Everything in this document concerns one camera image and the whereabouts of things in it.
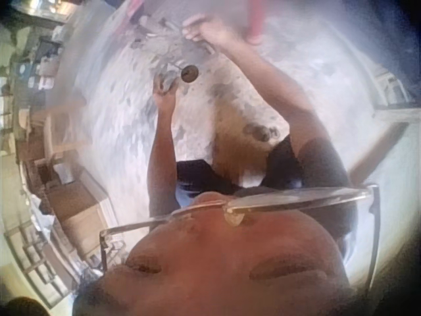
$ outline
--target ground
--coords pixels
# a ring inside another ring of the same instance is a hole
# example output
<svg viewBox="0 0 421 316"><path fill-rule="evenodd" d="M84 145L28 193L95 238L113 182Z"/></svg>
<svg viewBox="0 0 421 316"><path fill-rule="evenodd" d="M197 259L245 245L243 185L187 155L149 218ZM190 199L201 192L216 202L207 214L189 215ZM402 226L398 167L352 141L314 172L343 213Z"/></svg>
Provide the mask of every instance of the ground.
<svg viewBox="0 0 421 316"><path fill-rule="evenodd" d="M154 18L181 25L184 18L204 10L203 1L176 2L164 2ZM270 6L263 44L257 49L302 85L350 171L391 125L373 119L370 91L360 68L323 20L289 3ZM217 11L215 7L208 10ZM80 7L48 102L57 106L75 91L87 99L74 118L79 136L92 142L79 150L80 163L108 192L118 223L149 216L146 172L157 119L152 77L168 61L195 64L200 72L178 92L172 125L177 160L205 159L234 182L258 184L268 152L288 135L285 120L225 56L203 53L179 32L134 44L136 32L117 30L124 9L123 5L114 12L100 0ZM226 5L223 16L243 26L244 0ZM260 126L261 132L250 134L250 126ZM410 126L370 177L382 188L383 261L399 249L418 218L419 141L419 127ZM355 282L364 275L371 250L372 219L366 206L360 208L358 236L358 252L347 266ZM128 247L139 237L125 236Z"/></svg>

